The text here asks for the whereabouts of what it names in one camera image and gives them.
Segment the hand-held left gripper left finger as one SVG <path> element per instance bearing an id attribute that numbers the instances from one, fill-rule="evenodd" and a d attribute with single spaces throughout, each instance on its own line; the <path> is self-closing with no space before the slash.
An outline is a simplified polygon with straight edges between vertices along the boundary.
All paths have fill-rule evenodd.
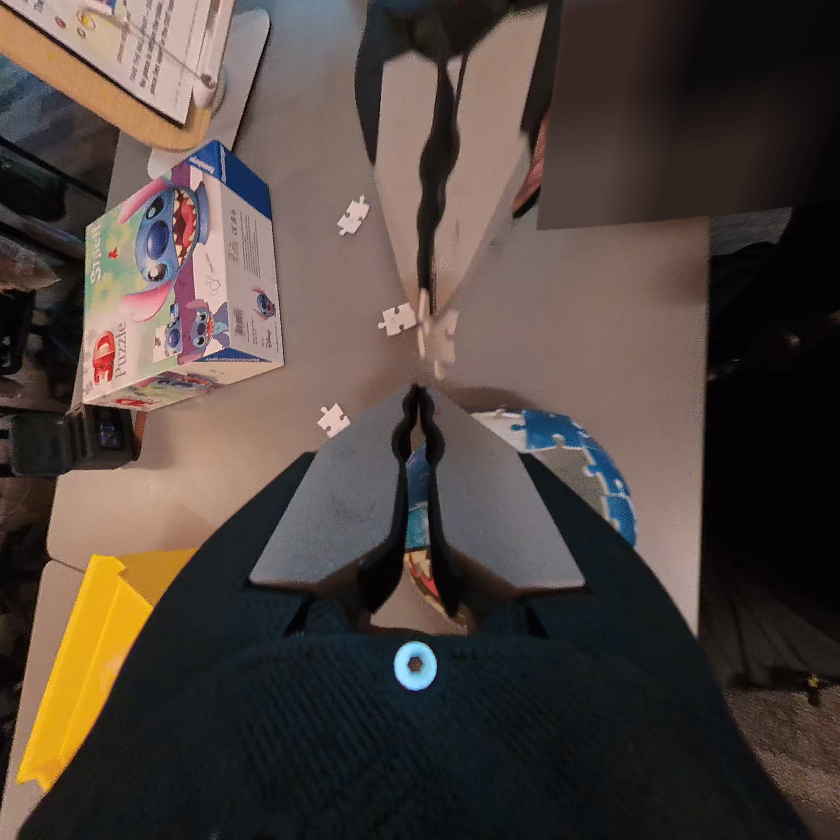
<path id="1" fill-rule="evenodd" d="M 320 447 L 259 556 L 252 585 L 377 612 L 403 573 L 406 464 L 417 385 L 405 385 Z"/>

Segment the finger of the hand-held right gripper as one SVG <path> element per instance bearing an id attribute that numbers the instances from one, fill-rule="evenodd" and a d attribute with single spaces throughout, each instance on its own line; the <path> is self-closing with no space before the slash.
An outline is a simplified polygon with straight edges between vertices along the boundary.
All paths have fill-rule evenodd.
<path id="1" fill-rule="evenodd" d="M 549 110 L 549 10 L 504 7 L 447 43 L 457 153 L 443 185 L 429 293 L 441 319 L 516 213 Z"/>
<path id="2" fill-rule="evenodd" d="M 434 118 L 437 77 L 435 63 L 414 51 L 387 60 L 382 72 L 374 180 L 397 274 L 414 306 L 419 162 Z"/>

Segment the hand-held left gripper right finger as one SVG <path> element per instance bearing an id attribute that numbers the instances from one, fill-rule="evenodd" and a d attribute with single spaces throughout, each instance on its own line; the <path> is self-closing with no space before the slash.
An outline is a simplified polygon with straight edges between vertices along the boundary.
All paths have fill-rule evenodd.
<path id="1" fill-rule="evenodd" d="M 429 561 L 449 616 L 585 587 L 519 453 L 430 387 L 418 389 Z"/>

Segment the blue puzzle ball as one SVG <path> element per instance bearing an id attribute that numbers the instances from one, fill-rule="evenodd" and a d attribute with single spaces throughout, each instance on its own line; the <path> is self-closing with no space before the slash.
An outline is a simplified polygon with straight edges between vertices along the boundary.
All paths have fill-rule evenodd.
<path id="1" fill-rule="evenodd" d="M 472 417 L 519 453 L 539 460 L 635 547 L 637 514 L 630 487 L 615 460 L 582 425 L 565 414 L 499 407 Z M 404 568 L 425 602 L 448 620 L 434 582 L 427 518 L 426 445 L 407 462 L 408 518 Z"/>

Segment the cartoon print puzzle box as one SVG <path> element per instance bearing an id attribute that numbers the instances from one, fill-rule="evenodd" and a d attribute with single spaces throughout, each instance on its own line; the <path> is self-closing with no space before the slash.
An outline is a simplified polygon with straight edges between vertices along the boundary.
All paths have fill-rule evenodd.
<path id="1" fill-rule="evenodd" d="M 216 140 L 91 222 L 84 405 L 150 412 L 283 366 L 270 194 Z"/>

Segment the instruction sheet on wooden stand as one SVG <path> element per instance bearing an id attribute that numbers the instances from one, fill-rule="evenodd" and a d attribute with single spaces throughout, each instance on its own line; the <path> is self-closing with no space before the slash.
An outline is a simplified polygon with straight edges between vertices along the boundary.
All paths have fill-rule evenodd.
<path id="1" fill-rule="evenodd" d="M 177 129 L 149 108 L 101 81 L 70 59 L 58 59 L 59 70 L 70 70 L 70 83 L 59 88 L 33 74 L 34 65 L 21 66 L 102 120 L 151 149 L 149 175 L 158 175 L 182 157 L 216 140 L 228 149 L 235 147 L 238 130 L 256 82 L 259 64 L 270 32 L 270 16 L 250 2 L 234 2 L 234 17 L 224 51 L 217 98 L 208 109 L 196 109 L 185 129 Z M 2 55 L 10 59 L 2 44 Z"/>

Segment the printed instruction sheet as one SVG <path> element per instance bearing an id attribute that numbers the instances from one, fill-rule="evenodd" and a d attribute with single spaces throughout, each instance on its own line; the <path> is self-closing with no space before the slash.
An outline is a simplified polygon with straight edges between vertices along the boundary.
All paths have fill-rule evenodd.
<path id="1" fill-rule="evenodd" d="M 67 59 L 179 130 L 217 98 L 230 1 L 4 1 L 7 56 L 54 88 Z"/>

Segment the yellow plastic bin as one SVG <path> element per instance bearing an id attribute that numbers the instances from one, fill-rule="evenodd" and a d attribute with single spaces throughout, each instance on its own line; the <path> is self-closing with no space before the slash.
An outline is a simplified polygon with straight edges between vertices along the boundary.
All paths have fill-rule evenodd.
<path id="1" fill-rule="evenodd" d="M 16 783 L 48 792 L 77 754 L 163 594 L 197 548 L 95 553 L 38 706 Z"/>

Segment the grey fuzzy cloth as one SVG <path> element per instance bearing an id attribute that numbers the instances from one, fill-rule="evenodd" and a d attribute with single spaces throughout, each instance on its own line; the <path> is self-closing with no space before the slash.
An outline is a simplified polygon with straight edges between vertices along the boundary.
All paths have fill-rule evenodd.
<path id="1" fill-rule="evenodd" d="M 37 292 L 58 282 L 55 271 L 34 252 L 1 236 L 1 293 Z"/>

